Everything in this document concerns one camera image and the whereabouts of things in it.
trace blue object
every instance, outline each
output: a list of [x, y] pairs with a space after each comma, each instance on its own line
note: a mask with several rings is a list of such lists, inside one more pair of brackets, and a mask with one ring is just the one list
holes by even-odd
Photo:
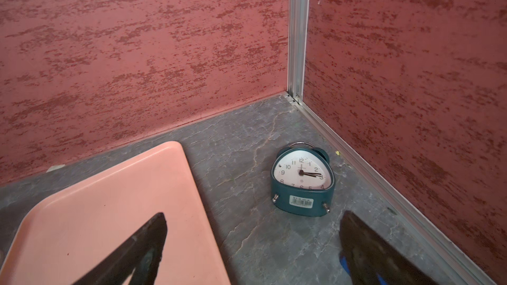
[[[347, 274], [350, 276], [350, 270], [348, 269], [347, 259], [345, 258], [345, 256], [340, 257], [340, 264], [342, 265], [343, 269], [347, 272]], [[387, 283], [384, 281], [382, 277], [380, 277], [380, 275], [377, 274], [377, 278], [379, 279], [380, 285], [387, 285]]]
[[[294, 151], [307, 151], [310, 152], [312, 155], [315, 156], [315, 158], [319, 159], [324, 166], [329, 171], [329, 174], [331, 176], [331, 185], [327, 187], [326, 189], [319, 189], [319, 190], [311, 190], [311, 189], [304, 189], [299, 187], [292, 187], [289, 185], [285, 185], [277, 181], [274, 177], [274, 172], [276, 169], [276, 165], [278, 165], [278, 162], [287, 154], [294, 152]], [[271, 169], [271, 197], [275, 197], [278, 195], [278, 197], [275, 199], [275, 206], [280, 208], [283, 211], [294, 213], [296, 215], [302, 215], [302, 216], [310, 216], [310, 217], [319, 217], [327, 214], [326, 208], [324, 208], [324, 204], [328, 207], [331, 205], [331, 200], [333, 198], [333, 193], [335, 191], [335, 175], [333, 174], [333, 171], [331, 170], [331, 167], [329, 165], [329, 155], [320, 148], [313, 148], [313, 149], [306, 149], [306, 148], [290, 148], [286, 147], [281, 149], [276, 157], [276, 161], [273, 164], [273, 168]], [[311, 208], [303, 208], [298, 206], [293, 206], [290, 204], [290, 197], [291, 196], [297, 196], [300, 198], [307, 198], [310, 200], [313, 200], [312, 207]]]

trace teal clock casing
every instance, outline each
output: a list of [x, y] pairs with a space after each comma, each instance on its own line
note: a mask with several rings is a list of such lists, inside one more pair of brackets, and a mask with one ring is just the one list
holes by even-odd
[[[302, 147], [292, 148], [292, 146], [285, 147], [278, 152], [276, 161], [273, 165], [273, 168], [271, 169], [272, 201], [275, 206], [281, 210], [294, 213], [296, 215], [310, 217], [323, 216], [330, 212], [331, 200], [333, 198], [333, 193], [336, 186], [335, 176], [329, 165], [329, 155], [327, 155], [326, 151], [323, 149], [314, 148], [312, 145], [309, 145], [312, 147], [311, 149]], [[284, 156], [298, 150], [311, 153], [315, 158], [319, 159], [324, 164], [331, 177], [331, 184], [329, 187], [324, 189], [305, 189], [300, 187], [292, 187], [283, 184], [275, 179], [274, 173], [278, 162], [280, 162]], [[301, 205], [295, 206], [294, 200], [297, 200]]]

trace white clock face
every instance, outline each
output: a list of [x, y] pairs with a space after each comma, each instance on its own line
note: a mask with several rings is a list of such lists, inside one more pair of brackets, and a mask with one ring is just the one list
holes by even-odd
[[331, 175], [324, 163], [304, 150], [295, 150], [282, 157], [273, 176], [280, 183], [292, 187], [319, 190], [331, 186]]

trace red wall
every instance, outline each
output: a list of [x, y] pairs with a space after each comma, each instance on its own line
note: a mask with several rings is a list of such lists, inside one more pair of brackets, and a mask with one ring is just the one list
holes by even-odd
[[287, 87], [288, 0], [0, 0], [0, 184]]
[[310, 0], [303, 101], [507, 284], [507, 0]]

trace silver metal profile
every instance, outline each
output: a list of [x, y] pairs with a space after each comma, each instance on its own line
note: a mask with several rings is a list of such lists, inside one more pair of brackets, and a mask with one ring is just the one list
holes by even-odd
[[289, 0], [287, 90], [296, 102], [303, 99], [308, 2], [309, 0]]
[[340, 152], [348, 164], [366, 179], [373, 190], [387, 201], [387, 206], [398, 213], [398, 219], [456, 285], [495, 285], [495, 282], [477, 264], [453, 244], [440, 229], [433, 225], [306, 104], [300, 101], [295, 106]]

